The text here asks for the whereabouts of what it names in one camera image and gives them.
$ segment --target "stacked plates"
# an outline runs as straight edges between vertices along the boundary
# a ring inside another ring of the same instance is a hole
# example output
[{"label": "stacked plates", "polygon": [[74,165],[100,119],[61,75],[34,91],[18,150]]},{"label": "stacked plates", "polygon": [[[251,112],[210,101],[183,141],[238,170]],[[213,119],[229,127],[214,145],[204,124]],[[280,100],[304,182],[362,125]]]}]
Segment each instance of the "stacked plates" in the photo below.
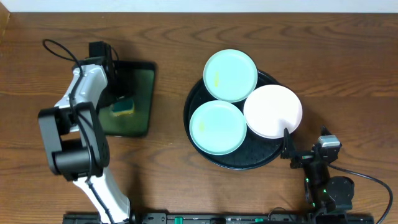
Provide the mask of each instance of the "stacked plates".
[{"label": "stacked plates", "polygon": [[184,114],[188,137],[203,156],[224,167],[252,169],[275,157],[284,128],[291,133],[299,126],[302,105],[291,90],[258,73],[248,55],[229,49],[207,61]]}]

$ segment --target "light blue plate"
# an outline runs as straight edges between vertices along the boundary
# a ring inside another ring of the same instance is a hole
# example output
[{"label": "light blue plate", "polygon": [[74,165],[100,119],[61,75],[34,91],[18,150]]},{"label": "light blue plate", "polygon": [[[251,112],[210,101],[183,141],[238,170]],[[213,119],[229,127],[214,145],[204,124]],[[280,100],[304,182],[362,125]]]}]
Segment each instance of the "light blue plate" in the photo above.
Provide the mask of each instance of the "light blue plate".
[{"label": "light blue plate", "polygon": [[257,68],[245,53],[228,49],[215,53],[203,71],[206,89],[230,103],[246,99],[257,85]]},{"label": "light blue plate", "polygon": [[215,100],[193,112],[189,124],[193,142],[204,152],[225,155],[235,151],[246,137],[246,120],[231,103]]}]

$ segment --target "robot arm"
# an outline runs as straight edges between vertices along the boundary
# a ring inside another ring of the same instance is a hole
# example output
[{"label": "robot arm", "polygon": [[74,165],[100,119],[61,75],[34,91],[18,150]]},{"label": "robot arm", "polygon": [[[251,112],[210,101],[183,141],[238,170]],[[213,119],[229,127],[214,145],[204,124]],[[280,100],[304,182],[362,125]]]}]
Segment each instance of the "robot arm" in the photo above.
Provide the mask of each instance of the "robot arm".
[{"label": "robot arm", "polygon": [[[108,142],[97,115],[99,105],[108,105],[120,95],[109,94],[112,84],[116,83],[114,67],[109,66],[112,61],[110,50],[110,46],[103,42],[91,43],[90,56],[96,52],[95,56],[99,57],[81,61],[83,77],[74,97],[74,110],[78,116],[72,116],[69,102],[72,88],[80,76],[80,69],[75,68],[63,98],[55,107],[40,111],[39,125],[51,171],[73,181],[87,194],[99,211],[102,223],[120,223],[129,220],[130,201],[121,193],[109,170]],[[83,131],[75,119],[79,119]],[[76,131],[80,132],[80,138],[62,140],[61,136]]]}]

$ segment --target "wooden table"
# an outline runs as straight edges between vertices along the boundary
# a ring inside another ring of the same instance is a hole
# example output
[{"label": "wooden table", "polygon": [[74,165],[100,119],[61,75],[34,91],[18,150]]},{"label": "wooden table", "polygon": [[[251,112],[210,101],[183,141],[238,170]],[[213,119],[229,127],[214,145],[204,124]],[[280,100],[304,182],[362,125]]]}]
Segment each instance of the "wooden table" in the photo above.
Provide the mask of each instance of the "wooden table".
[{"label": "wooden table", "polygon": [[[246,52],[298,94],[298,148],[309,150],[325,124],[344,145],[336,166],[381,179],[398,193],[396,14],[13,13],[0,46],[0,223],[60,223],[67,211],[95,211],[47,165],[37,113],[65,93],[73,64],[48,53],[44,38],[78,58],[88,56],[88,42],[103,40],[121,59],[157,64],[148,135],[108,137],[110,168],[135,209],[267,213],[305,205],[303,170],[290,169],[289,161],[238,172],[213,165],[190,144],[184,102],[221,49]],[[348,176],[355,181],[353,212],[378,220],[385,188]],[[385,223],[395,222],[396,204]]]}]

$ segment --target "black cable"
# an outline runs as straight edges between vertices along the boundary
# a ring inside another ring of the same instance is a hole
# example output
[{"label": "black cable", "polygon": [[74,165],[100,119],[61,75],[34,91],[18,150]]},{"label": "black cable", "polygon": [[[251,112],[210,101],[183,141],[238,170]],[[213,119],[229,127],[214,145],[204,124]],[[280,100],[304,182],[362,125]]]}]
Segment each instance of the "black cable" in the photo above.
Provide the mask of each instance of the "black cable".
[{"label": "black cable", "polygon": [[[57,45],[58,47],[62,48],[62,49],[63,49],[64,51],[66,51],[66,52],[69,54],[69,56],[71,56],[73,59],[72,59],[72,58],[67,58],[67,57],[64,57],[64,56],[61,56],[61,55],[55,53],[54,51],[52,51],[51,49],[49,49],[49,48],[47,47],[47,45],[45,44],[46,42],[51,42],[51,43]],[[44,47],[46,50],[48,50],[51,54],[54,54],[54,55],[57,56],[57,57],[60,57],[60,58],[65,59],[65,60],[69,60],[69,61],[71,61],[71,62],[76,62],[76,61],[77,61],[76,57],[75,57],[66,47],[64,47],[62,44],[60,44],[60,43],[58,43],[58,42],[56,42],[56,41],[54,41],[54,40],[44,39],[44,40],[43,40],[43,47]]]},{"label": "black cable", "polygon": [[118,53],[116,52],[116,50],[115,50],[112,46],[110,46],[110,47],[111,47],[111,49],[113,50],[114,54],[116,55],[116,60],[117,60],[118,63],[119,63],[119,55],[118,55]]},{"label": "black cable", "polygon": [[348,169],[343,169],[343,168],[340,168],[340,167],[337,167],[337,166],[334,166],[334,165],[331,165],[331,164],[329,164],[329,167],[331,167],[331,168],[333,168],[335,170],[338,170],[338,171],[343,171],[343,172],[346,172],[346,173],[349,173],[349,174],[353,174],[353,175],[357,175],[357,176],[360,176],[360,177],[363,177],[363,178],[366,178],[366,179],[369,179],[369,180],[373,180],[376,183],[381,184],[383,187],[385,187],[388,190],[388,194],[390,195],[388,206],[387,206],[387,208],[384,211],[383,215],[381,216],[379,221],[377,221],[376,224],[382,223],[383,220],[386,218],[388,212],[390,212],[390,209],[392,207],[393,195],[392,195],[392,190],[390,189],[390,187],[387,184],[385,184],[383,181],[378,180],[378,179],[376,179],[374,177],[371,177],[371,176],[368,176],[368,175],[360,174],[358,172],[354,172],[354,171],[351,171],[351,170],[348,170]]},{"label": "black cable", "polygon": [[[271,220],[272,212],[274,212],[274,211],[277,210],[277,209],[282,209],[282,210],[284,210],[285,212],[287,212],[287,210],[286,210],[285,208],[276,207],[276,208],[272,209],[272,210],[269,212],[269,214],[268,214],[268,221]],[[289,218],[291,219],[292,222],[295,222],[295,220],[290,216],[290,214],[287,214],[287,215],[289,216]]]},{"label": "black cable", "polygon": [[101,198],[100,198],[100,196],[98,195],[97,191],[94,189],[93,183],[91,183],[90,181],[88,181],[87,184],[88,184],[88,188],[90,188],[91,191],[93,192],[93,194],[94,194],[95,198],[97,199],[98,203],[104,208],[105,213],[106,213],[106,215],[107,215],[108,218],[109,218],[109,221],[110,221],[112,224],[114,224],[114,221],[113,221],[113,219],[112,219],[111,212],[109,211],[108,208],[106,208],[105,203],[101,200]]},{"label": "black cable", "polygon": [[79,114],[79,117],[88,125],[88,127],[92,130],[94,130],[93,124],[91,124],[87,118],[85,118],[83,115]]},{"label": "black cable", "polygon": [[[66,53],[68,53],[68,55],[70,55],[72,58],[67,58],[67,57],[61,56],[61,55],[55,53],[54,51],[50,50],[50,49],[47,47],[46,42],[51,42],[51,43],[53,43],[53,44],[59,46],[59,47],[62,48],[64,51],[66,51]],[[86,145],[87,145],[87,148],[88,148],[88,158],[89,158],[90,166],[89,166],[89,169],[88,169],[87,179],[85,180],[85,182],[86,182],[86,184],[88,185],[88,188],[90,188],[90,190],[92,191],[92,193],[93,193],[93,195],[95,196],[95,198],[97,199],[98,203],[99,203],[99,204],[102,206],[102,208],[104,209],[104,211],[105,211],[106,215],[108,216],[109,221],[111,222],[111,224],[114,224],[114,221],[113,221],[113,218],[112,218],[111,213],[109,212],[109,209],[106,207],[105,203],[101,200],[101,198],[100,198],[100,196],[98,195],[97,191],[94,189],[93,183],[91,183],[91,181],[90,181],[90,178],[91,178],[91,175],[92,175],[92,170],[93,170],[93,165],[92,165],[92,162],[93,162],[93,154],[94,154],[94,153],[93,153],[93,147],[91,146],[91,144],[90,144],[90,142],[89,142],[89,140],[88,140],[87,133],[86,133],[86,131],[85,131],[85,129],[84,129],[84,127],[83,127],[81,121],[80,121],[79,118],[78,118],[78,115],[77,115],[76,109],[75,109],[75,105],[73,104],[73,102],[75,101],[75,95],[76,95],[77,87],[79,86],[79,84],[80,84],[80,82],[81,82],[81,79],[82,79],[83,76],[84,76],[83,69],[82,69],[82,67],[81,67],[81,65],[80,65],[79,60],[75,57],[75,55],[73,55],[73,54],[72,54],[66,47],[64,47],[62,44],[59,44],[58,42],[56,42],[56,41],[54,41],[54,40],[50,40],[50,39],[44,39],[42,43],[43,43],[44,48],[45,48],[46,50],[48,50],[51,54],[54,54],[55,56],[60,57],[60,58],[65,59],[65,60],[69,60],[69,61],[75,62],[75,63],[77,64],[79,70],[80,70],[79,77],[78,77],[76,83],[74,84],[74,86],[73,86],[73,88],[72,88],[70,94],[69,94],[69,105],[70,105],[70,109],[71,109],[71,111],[72,111],[73,119],[76,121],[76,123],[77,123],[77,125],[78,125],[78,127],[79,127],[79,130],[81,131],[81,134],[83,135],[83,138],[84,138],[84,140],[85,140],[85,142],[86,142]]]},{"label": "black cable", "polygon": [[305,201],[307,203],[310,203],[310,194],[308,192],[308,185],[306,179],[304,179],[304,195],[305,195]]}]

